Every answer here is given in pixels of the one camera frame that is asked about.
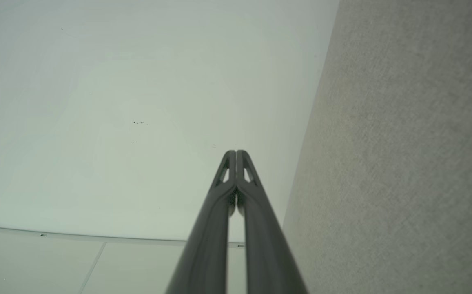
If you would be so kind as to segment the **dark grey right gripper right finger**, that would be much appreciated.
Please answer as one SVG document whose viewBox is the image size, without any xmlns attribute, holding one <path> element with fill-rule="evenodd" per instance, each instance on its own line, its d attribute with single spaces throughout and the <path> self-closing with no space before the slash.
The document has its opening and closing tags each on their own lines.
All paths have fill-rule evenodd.
<svg viewBox="0 0 472 294">
<path fill-rule="evenodd" d="M 247 294 L 308 294 L 248 152 L 236 153 L 237 208 L 244 218 Z"/>
</svg>

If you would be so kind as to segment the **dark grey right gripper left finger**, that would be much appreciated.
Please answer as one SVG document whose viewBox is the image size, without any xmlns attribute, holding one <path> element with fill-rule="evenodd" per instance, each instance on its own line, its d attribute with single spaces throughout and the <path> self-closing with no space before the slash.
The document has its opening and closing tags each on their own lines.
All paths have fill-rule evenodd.
<svg viewBox="0 0 472 294">
<path fill-rule="evenodd" d="M 236 206 L 236 152 L 215 173 L 166 294 L 226 294 L 228 226 Z"/>
</svg>

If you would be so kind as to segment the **grey fabric sofa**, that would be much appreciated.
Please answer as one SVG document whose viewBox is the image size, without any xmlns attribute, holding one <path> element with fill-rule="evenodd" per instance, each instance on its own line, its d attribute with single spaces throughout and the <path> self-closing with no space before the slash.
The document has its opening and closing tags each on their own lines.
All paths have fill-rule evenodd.
<svg viewBox="0 0 472 294">
<path fill-rule="evenodd" d="M 472 294 L 472 0 L 340 0 L 283 231 L 309 294 Z"/>
</svg>

